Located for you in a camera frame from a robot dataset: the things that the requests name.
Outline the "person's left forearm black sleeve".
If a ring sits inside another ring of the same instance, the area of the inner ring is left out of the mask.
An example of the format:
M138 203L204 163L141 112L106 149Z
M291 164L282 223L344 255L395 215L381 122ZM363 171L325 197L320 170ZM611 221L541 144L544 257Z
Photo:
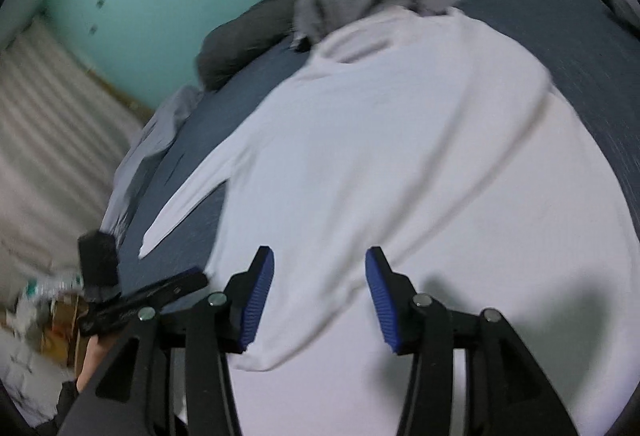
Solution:
M77 382L64 382L62 384L60 394L58 395L55 415L52 416L50 420L47 420L47 422L43 422L35 426L35 433L38 436L56 436L78 396L79 390L77 388Z

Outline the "person's left hand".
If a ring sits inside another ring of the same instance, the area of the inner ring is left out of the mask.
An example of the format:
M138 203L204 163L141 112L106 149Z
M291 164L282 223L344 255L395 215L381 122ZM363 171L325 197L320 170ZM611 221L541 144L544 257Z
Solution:
M78 393L81 393L86 388L93 376L93 373L96 372L96 369L100 366L102 360L106 357L118 339L118 334L108 334L103 336L95 335L92 338L89 338L84 362L82 363L80 373L76 380Z

